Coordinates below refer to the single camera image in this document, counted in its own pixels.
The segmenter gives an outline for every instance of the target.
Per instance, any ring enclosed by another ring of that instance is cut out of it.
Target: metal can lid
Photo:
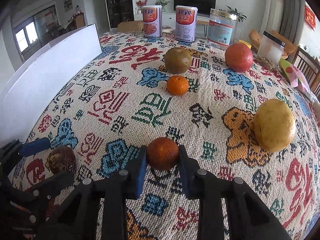
[[[190,7],[190,6],[183,6],[183,5],[177,5],[177,6],[176,6],[176,10],[177,10],[177,8],[178,8],[178,9],[194,10],[194,11],[198,10],[197,7]]]
[[[146,6],[142,6],[141,9],[150,9],[150,8],[162,8],[161,5],[146,5]]]
[[[276,44],[284,47],[285,46],[285,43],[281,40],[279,40],[277,37],[273,36],[272,34],[264,31],[263,32],[263,35],[265,35],[266,37],[268,37],[270,40],[274,41]]]
[[[216,16],[222,16],[224,18],[229,18],[230,20],[233,21],[237,21],[239,19],[239,17],[235,14],[231,14],[225,11],[220,11],[220,10],[216,10],[216,9],[212,9],[211,8],[211,12],[210,14],[216,15]]]

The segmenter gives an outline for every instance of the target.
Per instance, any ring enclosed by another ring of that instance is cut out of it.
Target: can
[[[197,14],[197,7],[176,6],[176,40],[184,42],[195,41]]]
[[[226,50],[233,44],[238,16],[225,11],[211,9],[207,39],[211,46]]]
[[[142,7],[143,33],[146,38],[162,36],[162,6],[148,5]]]

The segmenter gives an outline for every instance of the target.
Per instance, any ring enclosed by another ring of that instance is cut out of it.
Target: barcode
[[[219,39],[219,43],[227,44],[227,41]]]

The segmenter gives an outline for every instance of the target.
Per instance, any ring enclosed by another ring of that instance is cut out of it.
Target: white board
[[[0,92],[0,147],[29,133],[60,89],[102,53],[95,25],[66,33],[38,50]]]

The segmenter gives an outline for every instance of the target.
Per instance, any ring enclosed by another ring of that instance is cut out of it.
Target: tablecloth
[[[28,138],[47,137],[51,149],[68,145],[76,155],[75,182],[50,201],[47,215],[82,179],[108,177],[135,158],[141,145],[168,137],[217,177],[242,177],[293,239],[304,238],[319,217],[320,122],[312,104],[281,73],[257,63],[235,73],[223,51],[200,38],[191,44],[176,41],[172,33],[156,39],[106,33],[100,43],[102,54],[60,90]],[[189,81],[182,96],[166,91],[172,74],[164,55],[173,47],[192,56],[182,74]],[[262,150],[252,132],[257,107],[270,98],[285,101],[297,117],[294,140],[277,153]],[[23,158],[12,184],[26,190],[52,176],[51,149]],[[177,167],[148,167],[140,199],[127,201],[127,208],[131,240],[196,239],[199,202],[185,199]],[[228,239],[224,202],[223,211]],[[97,239],[100,232],[101,217]]]

